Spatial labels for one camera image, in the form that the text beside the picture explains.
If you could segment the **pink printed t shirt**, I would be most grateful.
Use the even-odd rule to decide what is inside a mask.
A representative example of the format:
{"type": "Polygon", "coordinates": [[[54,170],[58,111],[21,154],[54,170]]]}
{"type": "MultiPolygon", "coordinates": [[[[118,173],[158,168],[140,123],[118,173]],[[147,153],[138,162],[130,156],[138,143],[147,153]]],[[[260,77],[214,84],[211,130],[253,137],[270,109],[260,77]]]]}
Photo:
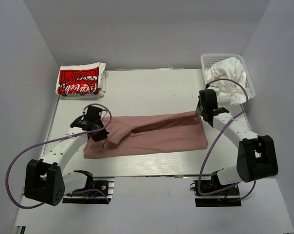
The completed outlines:
{"type": "Polygon", "coordinates": [[[107,139],[89,139],[83,150],[87,159],[147,155],[208,147],[202,119],[195,112],[154,116],[105,117],[107,139]]]}

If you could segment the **folded red white t shirt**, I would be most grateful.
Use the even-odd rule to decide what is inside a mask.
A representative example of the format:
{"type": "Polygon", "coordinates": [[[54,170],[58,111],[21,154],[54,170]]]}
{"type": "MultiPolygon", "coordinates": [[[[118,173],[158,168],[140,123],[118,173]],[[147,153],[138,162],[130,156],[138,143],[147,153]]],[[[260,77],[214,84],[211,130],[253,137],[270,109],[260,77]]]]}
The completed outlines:
{"type": "Polygon", "coordinates": [[[55,93],[65,99],[101,98],[106,92],[106,64],[61,66],[55,93]]]}

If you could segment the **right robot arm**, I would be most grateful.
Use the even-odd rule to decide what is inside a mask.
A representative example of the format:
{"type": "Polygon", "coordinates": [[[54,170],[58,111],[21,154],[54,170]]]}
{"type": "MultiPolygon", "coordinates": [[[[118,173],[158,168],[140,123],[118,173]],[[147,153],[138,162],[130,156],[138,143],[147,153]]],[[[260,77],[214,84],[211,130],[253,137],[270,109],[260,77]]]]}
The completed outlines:
{"type": "Polygon", "coordinates": [[[234,166],[215,171],[206,192],[201,190],[203,172],[199,173],[197,191],[200,195],[223,194],[240,182],[251,182],[278,174],[278,163],[273,139],[260,136],[236,121],[226,108],[219,107],[216,92],[204,89],[199,92],[196,113],[211,127],[219,130],[216,137],[226,136],[238,149],[234,166]]]}

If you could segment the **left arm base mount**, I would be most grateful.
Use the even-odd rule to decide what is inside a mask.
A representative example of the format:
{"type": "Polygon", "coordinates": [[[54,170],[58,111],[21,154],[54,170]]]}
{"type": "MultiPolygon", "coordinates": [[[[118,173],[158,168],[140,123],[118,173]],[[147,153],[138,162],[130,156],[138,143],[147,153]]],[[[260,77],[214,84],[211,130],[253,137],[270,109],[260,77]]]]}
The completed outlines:
{"type": "Polygon", "coordinates": [[[112,199],[114,190],[114,177],[94,177],[89,188],[80,189],[82,193],[69,193],[62,199],[64,204],[105,204],[108,205],[112,199]]]}

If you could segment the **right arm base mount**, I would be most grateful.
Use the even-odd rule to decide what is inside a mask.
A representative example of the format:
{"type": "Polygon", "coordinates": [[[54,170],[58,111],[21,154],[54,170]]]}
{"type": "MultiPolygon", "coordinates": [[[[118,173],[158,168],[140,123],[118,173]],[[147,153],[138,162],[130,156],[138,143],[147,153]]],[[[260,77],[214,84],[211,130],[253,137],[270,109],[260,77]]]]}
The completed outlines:
{"type": "Polygon", "coordinates": [[[241,207],[240,192],[238,185],[220,191],[228,185],[220,185],[220,183],[210,177],[203,177],[199,186],[198,180],[193,180],[189,185],[190,190],[194,192],[195,206],[197,208],[213,208],[213,207],[241,207]]]}

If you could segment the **white perforated plastic basket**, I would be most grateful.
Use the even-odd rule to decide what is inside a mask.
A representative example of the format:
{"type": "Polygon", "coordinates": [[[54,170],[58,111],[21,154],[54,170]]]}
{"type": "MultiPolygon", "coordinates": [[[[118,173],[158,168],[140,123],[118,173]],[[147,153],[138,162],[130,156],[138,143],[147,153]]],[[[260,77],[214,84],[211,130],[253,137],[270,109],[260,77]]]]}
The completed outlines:
{"type": "Polygon", "coordinates": [[[250,97],[249,98],[254,98],[256,93],[255,93],[255,89],[254,89],[254,86],[252,84],[252,80],[251,80],[251,76],[248,72],[248,69],[247,69],[247,66],[246,66],[246,63],[243,59],[242,56],[240,55],[237,55],[237,54],[204,54],[201,56],[201,64],[202,64],[202,72],[203,72],[203,77],[204,77],[204,82],[207,84],[207,80],[206,80],[206,74],[205,74],[205,71],[207,69],[209,69],[211,67],[212,64],[216,63],[216,62],[219,62],[223,59],[227,59],[227,58],[230,58],[230,57],[235,57],[235,58],[238,58],[241,63],[243,64],[244,66],[244,70],[247,74],[247,78],[246,78],[246,86],[247,88],[250,90],[250,97]]]}

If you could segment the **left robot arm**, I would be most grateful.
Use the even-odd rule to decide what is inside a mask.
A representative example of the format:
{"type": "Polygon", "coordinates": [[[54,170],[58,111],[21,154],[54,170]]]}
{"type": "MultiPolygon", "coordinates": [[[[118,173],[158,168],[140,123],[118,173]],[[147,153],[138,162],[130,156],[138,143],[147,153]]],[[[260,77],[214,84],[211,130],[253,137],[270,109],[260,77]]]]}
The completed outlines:
{"type": "Polygon", "coordinates": [[[95,188],[92,173],[64,169],[78,149],[89,139],[106,140],[108,124],[102,122],[102,114],[111,112],[101,104],[86,106],[82,115],[71,124],[64,137],[55,139],[56,146],[39,160],[32,159],[26,166],[24,196],[52,206],[58,205],[66,195],[88,195],[92,192],[106,195],[95,188]]]}

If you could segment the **white crumpled t shirt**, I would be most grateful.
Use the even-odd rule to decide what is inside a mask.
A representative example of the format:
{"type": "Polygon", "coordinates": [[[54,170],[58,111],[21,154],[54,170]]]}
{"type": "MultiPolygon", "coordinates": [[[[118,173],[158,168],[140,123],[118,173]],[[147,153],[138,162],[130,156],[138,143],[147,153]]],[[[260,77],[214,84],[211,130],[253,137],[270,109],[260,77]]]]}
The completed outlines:
{"type": "Polygon", "coordinates": [[[205,71],[206,80],[215,87],[219,102],[240,105],[250,97],[246,86],[247,74],[238,58],[230,57],[211,65],[205,71]]]}

